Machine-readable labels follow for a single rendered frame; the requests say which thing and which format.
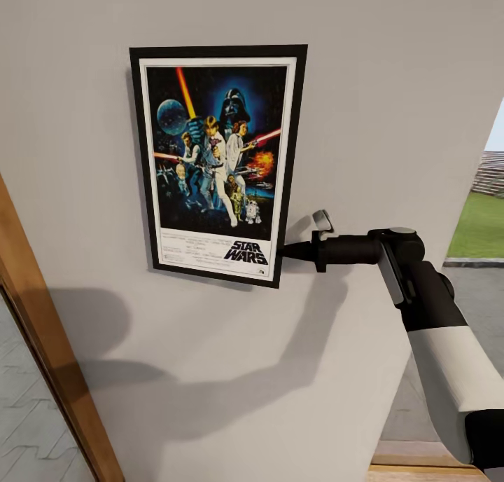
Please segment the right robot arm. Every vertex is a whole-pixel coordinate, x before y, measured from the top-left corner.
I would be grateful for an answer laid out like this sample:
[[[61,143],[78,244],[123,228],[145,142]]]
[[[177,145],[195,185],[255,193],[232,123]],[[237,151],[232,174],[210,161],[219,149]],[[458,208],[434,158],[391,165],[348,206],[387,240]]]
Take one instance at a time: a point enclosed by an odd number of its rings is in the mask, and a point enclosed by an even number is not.
[[[378,264],[419,371],[428,412],[444,446],[462,464],[504,482],[504,380],[454,303],[450,280],[423,261],[411,228],[340,235],[326,209],[313,213],[311,241],[285,245],[283,257],[327,264]]]

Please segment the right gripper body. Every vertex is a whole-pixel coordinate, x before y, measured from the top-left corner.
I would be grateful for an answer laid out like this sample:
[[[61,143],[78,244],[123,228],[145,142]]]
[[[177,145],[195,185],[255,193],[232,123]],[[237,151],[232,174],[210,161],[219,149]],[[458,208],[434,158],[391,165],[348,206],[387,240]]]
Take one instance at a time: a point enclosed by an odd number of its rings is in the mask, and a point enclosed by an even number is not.
[[[313,230],[311,236],[316,243],[314,261],[319,273],[326,273],[327,264],[356,264],[358,248],[354,235],[339,235],[320,240],[319,230]]]

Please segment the poster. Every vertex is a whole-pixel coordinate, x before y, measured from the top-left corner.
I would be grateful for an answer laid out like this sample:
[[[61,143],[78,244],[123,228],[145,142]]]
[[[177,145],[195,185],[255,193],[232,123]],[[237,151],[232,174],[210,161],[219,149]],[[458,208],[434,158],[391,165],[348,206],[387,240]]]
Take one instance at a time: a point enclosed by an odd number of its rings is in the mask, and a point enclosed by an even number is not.
[[[308,44],[129,53],[153,268],[279,289]]]

